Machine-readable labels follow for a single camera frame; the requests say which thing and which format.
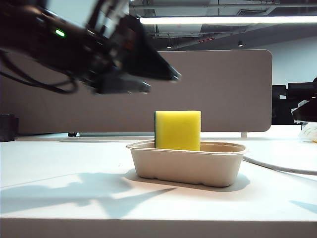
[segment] cubicle divider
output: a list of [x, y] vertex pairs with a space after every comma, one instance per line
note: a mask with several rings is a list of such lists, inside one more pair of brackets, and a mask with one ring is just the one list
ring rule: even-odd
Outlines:
[[[266, 50], [161, 52], [178, 83], [145, 80], [149, 94], [96, 95], [80, 83], [60, 95], [1, 78], [0, 112], [20, 118], [19, 132], [153, 132], [156, 110], [202, 111], [202, 131], [266, 131], [271, 125], [272, 56]], [[37, 80], [65, 76], [11, 56]]]

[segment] ceiling light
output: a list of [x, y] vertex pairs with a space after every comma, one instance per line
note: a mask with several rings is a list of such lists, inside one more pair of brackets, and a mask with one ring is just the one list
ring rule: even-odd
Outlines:
[[248, 23], [317, 23], [317, 16], [197, 16], [142, 17], [142, 24], [248, 24]]

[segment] yellow sponge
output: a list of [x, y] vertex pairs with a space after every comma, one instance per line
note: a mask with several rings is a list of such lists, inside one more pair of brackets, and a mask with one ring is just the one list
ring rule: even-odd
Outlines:
[[200, 111], [156, 111], [155, 147], [200, 150]]

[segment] beige tray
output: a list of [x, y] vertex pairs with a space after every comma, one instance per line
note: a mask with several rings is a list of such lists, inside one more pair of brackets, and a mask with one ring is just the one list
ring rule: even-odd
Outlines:
[[201, 141], [200, 151], [154, 147], [154, 140], [127, 145], [138, 176], [216, 187], [234, 183], [247, 152], [244, 145], [212, 141]]

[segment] desk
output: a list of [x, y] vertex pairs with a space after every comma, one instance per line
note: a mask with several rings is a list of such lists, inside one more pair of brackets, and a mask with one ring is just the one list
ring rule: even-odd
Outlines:
[[[317, 170], [317, 144], [299, 131], [202, 136], [245, 144], [256, 160]], [[316, 237], [316, 176], [242, 162], [225, 188], [144, 179], [125, 148], [135, 138], [63, 136], [1, 144], [2, 237]]]

